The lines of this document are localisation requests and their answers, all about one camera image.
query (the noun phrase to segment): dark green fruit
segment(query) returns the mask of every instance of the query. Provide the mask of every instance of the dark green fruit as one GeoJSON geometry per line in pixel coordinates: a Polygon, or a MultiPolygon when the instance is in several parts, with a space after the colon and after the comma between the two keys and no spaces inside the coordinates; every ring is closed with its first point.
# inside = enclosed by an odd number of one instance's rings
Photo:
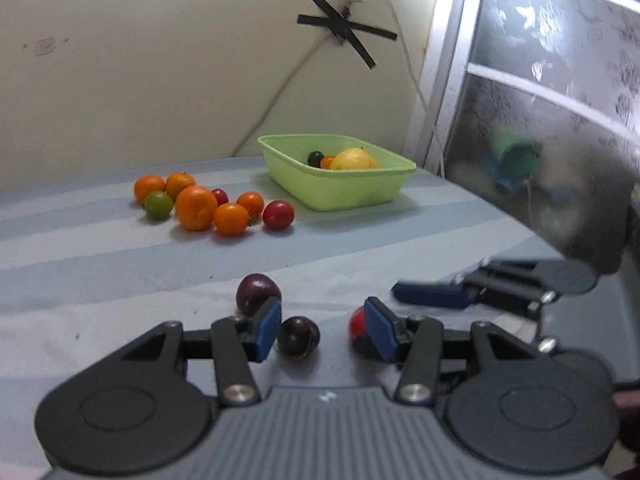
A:
{"type": "Polygon", "coordinates": [[[290,317],[280,326],[278,350],[293,359],[304,359],[319,343],[320,329],[308,317],[290,317]]]}
{"type": "Polygon", "coordinates": [[[314,168],[319,168],[320,167],[320,161],[323,158],[324,158],[324,154],[322,152],[311,152],[309,154],[309,158],[306,160],[306,162],[310,166],[313,166],[314,168]]]}

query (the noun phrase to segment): table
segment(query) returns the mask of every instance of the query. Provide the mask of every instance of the table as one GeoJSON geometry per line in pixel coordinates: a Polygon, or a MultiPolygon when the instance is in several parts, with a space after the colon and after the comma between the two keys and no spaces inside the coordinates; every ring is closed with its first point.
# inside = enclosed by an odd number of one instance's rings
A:
{"type": "MultiPolygon", "coordinates": [[[[306,362],[272,351],[255,365],[270,384],[394,384],[394,367],[350,352],[346,325],[367,296],[400,314],[437,315],[448,328],[491,319],[522,339],[532,325],[484,306],[448,312],[395,303],[398,279],[437,280],[484,256],[558,254],[524,225],[462,188],[419,171],[388,204],[313,212],[268,177],[262,158],[234,158],[124,171],[0,197],[0,479],[35,480],[48,469],[33,433],[40,399],[54,386],[156,324],[185,330],[232,314],[240,279],[273,278],[284,317],[315,320],[322,340],[306,362]],[[188,171],[231,199],[258,190],[296,209],[292,229],[254,227],[240,238],[189,233],[173,219],[149,223],[132,202],[145,173],[188,171]]],[[[210,364],[190,364],[190,380],[212,392],[210,364]]]]}

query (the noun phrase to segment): blue gripper pad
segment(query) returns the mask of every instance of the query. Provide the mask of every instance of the blue gripper pad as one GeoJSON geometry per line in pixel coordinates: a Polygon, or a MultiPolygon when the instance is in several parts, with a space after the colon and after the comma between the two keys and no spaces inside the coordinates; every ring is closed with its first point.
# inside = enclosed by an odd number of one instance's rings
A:
{"type": "Polygon", "coordinates": [[[267,358],[273,343],[276,341],[282,323],[282,303],[273,302],[266,314],[257,321],[255,335],[255,362],[261,363],[267,358]]]}
{"type": "Polygon", "coordinates": [[[364,302],[364,328],[380,357],[387,363],[396,362],[400,343],[393,323],[370,300],[364,302]]]}
{"type": "Polygon", "coordinates": [[[465,310],[476,299],[457,285],[397,282],[391,294],[401,303],[465,310]]]}

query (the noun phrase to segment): purple fruit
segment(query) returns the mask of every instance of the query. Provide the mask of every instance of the purple fruit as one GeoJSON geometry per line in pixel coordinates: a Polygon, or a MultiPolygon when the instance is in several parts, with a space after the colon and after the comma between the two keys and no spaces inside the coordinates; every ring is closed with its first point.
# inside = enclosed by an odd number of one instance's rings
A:
{"type": "Polygon", "coordinates": [[[308,317],[290,317],[280,327],[278,350],[291,358],[304,359],[319,343],[320,329],[308,317]]]}
{"type": "Polygon", "coordinates": [[[272,296],[282,299],[280,289],[271,278],[264,274],[249,274],[238,285],[236,305],[243,316],[251,317],[272,296]]]}

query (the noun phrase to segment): beige wall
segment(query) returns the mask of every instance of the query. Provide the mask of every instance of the beige wall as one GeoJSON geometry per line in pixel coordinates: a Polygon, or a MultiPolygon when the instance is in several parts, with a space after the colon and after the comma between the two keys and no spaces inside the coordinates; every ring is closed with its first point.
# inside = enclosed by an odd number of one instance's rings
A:
{"type": "MultiPolygon", "coordinates": [[[[338,6],[340,0],[329,0],[338,6]]],[[[419,68],[433,0],[395,0],[419,68]]],[[[0,0],[0,191],[224,157],[322,32],[310,0],[0,0]],[[54,37],[51,54],[36,42],[54,37]]],[[[385,0],[353,19],[396,30],[385,0]]],[[[378,66],[325,44],[258,134],[337,132],[402,147],[415,92],[399,43],[378,66]]],[[[241,155],[256,155],[252,138],[241,155]]]]}

